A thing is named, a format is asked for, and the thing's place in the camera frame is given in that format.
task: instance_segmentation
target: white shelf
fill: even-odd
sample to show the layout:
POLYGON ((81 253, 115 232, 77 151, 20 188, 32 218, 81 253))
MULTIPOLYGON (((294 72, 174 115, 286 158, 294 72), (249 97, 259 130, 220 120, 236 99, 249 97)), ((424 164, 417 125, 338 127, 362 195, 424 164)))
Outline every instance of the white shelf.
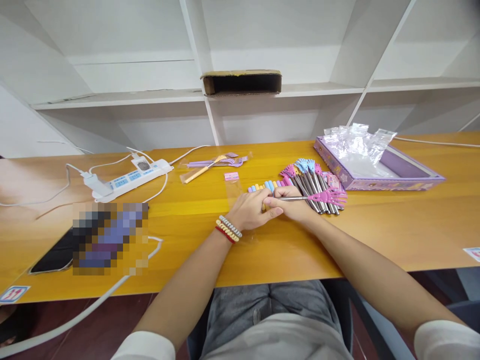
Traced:
POLYGON ((56 103, 30 105, 35 110, 93 108, 119 105, 202 102, 201 89, 108 92, 56 103))
POLYGON ((417 77, 374 80, 369 93, 480 87, 480 79, 458 77, 417 77))
POLYGON ((318 82, 305 84, 283 84, 277 98, 293 98, 306 96, 361 94, 361 87, 352 87, 335 82, 318 82))
MULTIPOLYGON (((475 3, 0 0, 0 90, 46 134, 96 153, 307 140, 352 122, 476 129, 475 3), (281 93, 204 96, 202 74, 242 69, 279 70, 281 93)), ((0 127, 35 142, 6 99, 0 127)))

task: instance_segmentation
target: white power cord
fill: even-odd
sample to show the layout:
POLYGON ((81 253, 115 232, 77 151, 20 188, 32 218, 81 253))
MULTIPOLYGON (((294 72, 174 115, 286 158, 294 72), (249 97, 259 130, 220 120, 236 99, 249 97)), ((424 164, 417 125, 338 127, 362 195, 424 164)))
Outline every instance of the white power cord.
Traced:
POLYGON ((81 148, 81 147, 75 146, 75 145, 73 145, 73 144, 71 144, 71 143, 68 143, 68 142, 65 142, 65 141, 59 141, 59 140, 37 140, 36 142, 37 142, 37 143, 58 143, 58 144, 69 145, 69 146, 71 146, 72 148, 76 148, 76 149, 78 149, 78 150, 82 150, 82 151, 84 151, 84 152, 86 152, 86 153, 89 153, 89 154, 94 154, 94 152, 91 152, 91 151, 89 151, 89 150, 85 150, 85 149, 83 149, 83 148, 81 148))
MULTIPOLYGON (((160 248, 162 247, 163 240, 155 236, 149 236, 148 238, 158 241, 158 245, 156 246, 155 250, 153 250, 153 252, 148 255, 148 259, 150 260, 156 253, 159 252, 160 248)), ((125 275, 124 277, 122 277, 115 285, 110 288, 110 290, 108 290, 105 294, 99 297, 92 305, 87 307, 84 311, 82 311, 80 314, 78 314, 72 320, 66 322, 62 326, 43 333, 42 335, 38 335, 27 340, 0 348, 0 359, 12 356, 14 354, 18 354, 37 345, 46 343, 47 341, 56 338, 58 335, 61 335, 64 332, 70 330, 83 319, 85 319, 88 315, 93 313, 93 311, 97 309, 101 304, 103 304, 105 300, 107 300, 110 295, 112 295, 124 282, 126 282, 129 277, 130 275, 125 275)))
POLYGON ((102 164, 102 165, 92 166, 90 169, 88 169, 88 173, 89 173, 89 174, 93 174, 93 173, 92 173, 92 170, 93 170, 93 169, 100 168, 100 167, 102 167, 102 166, 115 165, 115 164, 121 163, 123 160, 128 159, 128 158, 131 157, 132 155, 133 155, 133 154, 130 153, 130 154, 128 154, 127 156, 125 156, 124 158, 121 158, 121 159, 118 160, 118 161, 110 162, 110 163, 108 163, 108 164, 102 164))
MULTIPOLYGON (((66 144, 66 145, 70 145, 66 142, 61 142, 61 141, 38 141, 39 143, 61 143, 61 144, 66 144)), ((197 147, 194 147, 193 149, 187 151, 186 153, 184 153, 182 156, 176 158, 175 160, 169 162, 170 165, 176 163, 178 160, 184 158, 185 156, 187 156, 188 154, 190 154, 192 151, 196 150, 196 149, 200 149, 200 148, 204 148, 204 147, 207 147, 207 146, 210 146, 210 145, 201 145, 201 146, 197 146, 197 147)), ((80 170, 78 167, 75 167, 73 166, 72 164, 66 164, 65 165, 65 168, 66 168, 66 180, 67 180, 67 184, 62 188, 60 189, 60 191, 58 191, 55 195, 53 195, 51 198, 49 198, 48 200, 45 200, 45 201, 37 201, 37 202, 24 202, 24 203, 18 203, 18 204, 4 204, 4 203, 1 203, 0 202, 0 206, 3 206, 3 207, 13 207, 13 206, 28 206, 28 205, 37 205, 37 204, 44 204, 44 203, 47 203, 49 202, 50 200, 54 199, 56 196, 58 196, 62 191, 64 191, 65 189, 67 189, 69 186, 70 186, 70 171, 69 171, 69 168, 68 167, 71 167, 72 169, 75 169, 77 170, 84 178, 86 178, 87 174, 90 174, 90 175, 93 175, 92 173, 92 170, 93 169, 96 169, 96 168, 100 168, 100 167, 103 167, 103 166, 108 166, 108 165, 115 165, 115 164, 118 164, 118 163, 121 163, 122 161, 128 159, 130 156, 134 155, 134 154, 142 154, 143 156, 145 156, 146 158, 150 159, 152 163, 154 163, 155 161, 150 157, 148 156, 146 153, 142 152, 142 151, 139 151, 139 150, 135 150, 134 148, 131 148, 131 147, 126 147, 127 149, 131 150, 131 151, 134 151, 134 153, 130 153, 128 154, 127 156, 121 158, 120 160, 118 161, 115 161, 115 162, 110 162, 110 163, 106 163, 106 164, 101 164, 101 165, 95 165, 95 166, 92 166, 90 169, 88 169, 88 172, 84 172, 82 170, 80 170)), ((162 193, 162 191, 165 189, 165 186, 167 185, 167 180, 168 180, 168 175, 165 174, 165 182, 163 183, 163 186, 161 188, 161 190, 156 193, 154 196, 150 197, 148 200, 145 200, 144 203, 146 202, 149 202, 150 200, 152 200, 153 198, 157 197, 158 195, 160 195, 162 193)))
POLYGON ((197 150, 197 149, 200 149, 200 148, 204 148, 206 146, 210 146, 210 145, 200 145, 200 146, 197 146, 197 147, 194 147, 193 149, 187 151, 186 153, 184 153, 182 156, 180 157, 177 157, 175 160, 173 161, 170 161, 169 164, 172 165, 172 164, 175 164, 178 160, 180 159, 183 159, 184 157, 186 157, 188 154, 190 154, 193 150, 197 150))
POLYGON ((128 150, 131 150, 131 151, 137 152, 137 153, 139 153, 139 154, 142 154, 142 155, 143 155, 144 157, 146 157, 147 159, 150 159, 150 161, 151 161, 152 163, 155 162, 150 156, 148 156, 148 155, 147 155, 146 153, 144 153, 144 152, 141 152, 140 150, 135 150, 134 148, 128 147, 128 146, 127 146, 126 148, 127 148, 128 150))
POLYGON ((10 207, 10 206, 28 206, 28 205, 37 205, 37 204, 44 204, 44 203, 47 203, 49 202, 50 200, 53 200, 55 197, 57 197, 58 195, 60 195, 60 193, 62 191, 64 191, 66 188, 68 188, 70 186, 70 169, 69 167, 77 170, 80 174, 83 173, 82 170, 80 170, 79 168, 71 165, 71 164, 65 164, 65 169, 66 169, 66 185, 64 187, 62 187, 60 189, 60 191, 58 191, 55 195, 53 195, 52 197, 50 197, 48 200, 45 200, 45 201, 34 201, 34 202, 23 202, 23 203, 18 203, 18 204, 4 204, 4 203, 1 203, 0 202, 0 206, 5 206, 5 207, 10 207))
POLYGON ((451 145, 451 146, 463 146, 467 148, 480 148, 480 145, 474 144, 461 144, 457 142, 436 142, 436 141, 424 141, 424 140, 413 140, 413 139, 406 139, 403 137, 395 137, 394 140, 402 140, 402 141, 409 141, 412 143, 423 143, 423 144, 434 144, 434 145, 451 145))
POLYGON ((148 203, 150 200, 152 200, 153 198, 156 198, 158 195, 160 195, 162 193, 162 191, 165 189, 165 186, 167 185, 167 181, 169 179, 169 173, 167 172, 165 174, 165 182, 163 183, 163 186, 161 187, 161 190, 159 192, 157 192, 155 195, 153 195, 152 197, 148 198, 147 200, 143 201, 142 204, 144 203, 148 203))

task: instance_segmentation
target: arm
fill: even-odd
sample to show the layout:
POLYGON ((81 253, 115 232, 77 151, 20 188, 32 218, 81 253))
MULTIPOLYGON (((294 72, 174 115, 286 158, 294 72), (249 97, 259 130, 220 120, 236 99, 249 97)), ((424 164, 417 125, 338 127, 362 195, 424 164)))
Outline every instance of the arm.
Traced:
MULTIPOLYGON (((293 186, 278 187, 274 193, 275 197, 299 194, 293 186)), ((268 197, 264 202, 282 208, 285 215, 311 231, 352 286, 411 340, 420 325, 432 320, 464 325, 408 273, 318 216, 305 201, 287 202, 268 197)))
MULTIPOLYGON (((239 231, 265 224, 283 212, 272 208, 262 213, 262 202, 271 194, 267 189, 242 194, 226 218, 239 231)), ((202 316, 231 247, 214 229, 156 296, 133 331, 162 335, 178 350, 202 316)))

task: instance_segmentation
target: person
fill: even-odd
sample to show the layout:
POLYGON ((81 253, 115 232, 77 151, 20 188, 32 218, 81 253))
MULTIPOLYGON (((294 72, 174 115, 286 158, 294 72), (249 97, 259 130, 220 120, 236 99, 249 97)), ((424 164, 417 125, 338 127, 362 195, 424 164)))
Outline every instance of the person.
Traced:
MULTIPOLYGON (((353 287, 408 339, 420 360, 480 359, 480 334, 408 273, 330 224, 293 186, 242 194, 226 218, 239 230, 284 214, 312 232, 353 287), (262 213, 262 204, 270 210, 262 213)), ((319 280, 216 288, 232 243, 213 229, 157 295, 112 359, 175 359, 212 295, 202 359, 352 359, 319 280)))

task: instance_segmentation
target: purple box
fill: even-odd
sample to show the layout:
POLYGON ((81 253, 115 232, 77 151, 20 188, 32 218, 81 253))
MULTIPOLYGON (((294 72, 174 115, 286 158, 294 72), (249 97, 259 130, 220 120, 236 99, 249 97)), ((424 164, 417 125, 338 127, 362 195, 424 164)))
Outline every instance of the purple box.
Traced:
POLYGON ((313 147, 346 190, 420 191, 445 181, 443 176, 391 146, 385 150, 380 162, 399 177, 355 177, 325 145, 323 136, 316 138, 313 147))

